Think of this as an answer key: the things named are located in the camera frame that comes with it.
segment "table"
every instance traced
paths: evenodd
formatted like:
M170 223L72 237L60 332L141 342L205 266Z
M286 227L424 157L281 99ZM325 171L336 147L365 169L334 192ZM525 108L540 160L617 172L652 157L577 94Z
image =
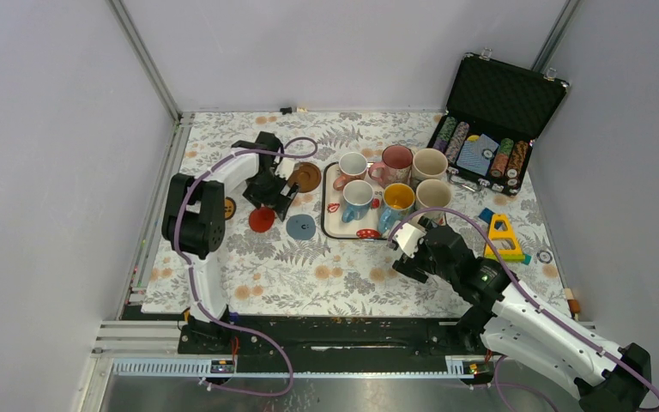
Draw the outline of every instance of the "table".
M319 145L308 161L321 170L341 155L359 151L369 161L378 161L383 148L403 144L423 148L430 140L441 114L434 112L224 112L196 113L180 172L198 175L216 163L238 140L253 142L259 131L275 133L283 142L309 136ZM287 152L307 153L311 145L298 142ZM227 193L236 201L236 214L227 221L227 233L218 251L221 283L232 312L256 315L410 316L456 318L469 308L450 285L431 278L425 284L399 275L392 262L401 256L385 242L336 240L320 230L322 186L299 194L287 217L308 214L317 222L310 240L287 235L284 223L276 221L266 233L248 225L253 207L241 193L244 186ZM568 313L559 270L547 237L545 222L529 176L516 197L490 190L471 192L453 186L450 205L473 216L489 208L507 214L519 243L532 259L529 265L510 264L546 301ZM449 224L478 255L484 241L460 218ZM542 253L544 261L537 256ZM161 239L142 311L180 313L189 305L184 263Z

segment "pink mug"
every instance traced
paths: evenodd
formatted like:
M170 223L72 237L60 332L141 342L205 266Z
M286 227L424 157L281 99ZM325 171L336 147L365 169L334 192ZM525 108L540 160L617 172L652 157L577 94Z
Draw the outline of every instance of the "pink mug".
M340 168L340 177L332 183L332 187L336 191L341 191L346 184L353 180L364 179L367 173L367 159L357 152L343 154L338 166Z
M370 179L377 181L383 188L394 183L408 184L410 169L413 165L413 152L405 146L394 144L383 150L383 161L370 166Z

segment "blue playing card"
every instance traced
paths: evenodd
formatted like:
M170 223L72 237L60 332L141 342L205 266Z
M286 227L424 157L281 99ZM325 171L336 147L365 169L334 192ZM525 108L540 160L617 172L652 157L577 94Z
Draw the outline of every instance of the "blue playing card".
M485 176L499 144L487 135L472 135L466 139L458 154L456 165Z

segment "mug handle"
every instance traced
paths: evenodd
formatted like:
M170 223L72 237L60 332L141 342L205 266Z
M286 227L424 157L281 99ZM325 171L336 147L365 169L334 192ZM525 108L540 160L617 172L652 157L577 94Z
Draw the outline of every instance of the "mug handle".
M380 215L380 222L378 223L378 231L381 234L387 232L388 229L390 229L390 226L393 224L393 221L391 220L392 215L393 212L390 209L383 210L383 213Z
M348 176L342 175L339 178L335 179L335 182L332 184L332 188L336 191L341 191L345 185L348 183Z
M345 210L345 213L342 214L342 221L344 221L345 223L349 223L353 221L356 217L357 214L355 213L355 210L347 208L347 210Z
M379 161L377 163L373 163L372 166L370 166L369 169L367 169L367 174L370 175L370 179L375 180L379 184L383 183L383 180L385 180L385 174L388 172L388 166L385 165L382 161ZM372 174L376 171L380 171L379 176L373 176Z

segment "white wall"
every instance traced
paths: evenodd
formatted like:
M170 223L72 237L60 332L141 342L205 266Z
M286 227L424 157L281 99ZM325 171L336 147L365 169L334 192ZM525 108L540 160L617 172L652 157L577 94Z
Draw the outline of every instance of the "white wall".
M565 0L126 0L185 111L433 109L464 52L530 67Z
M659 386L659 2L586 1L552 66L572 87L535 188L583 311L648 349Z
M0 411L64 411L171 121L104 1L0 0Z

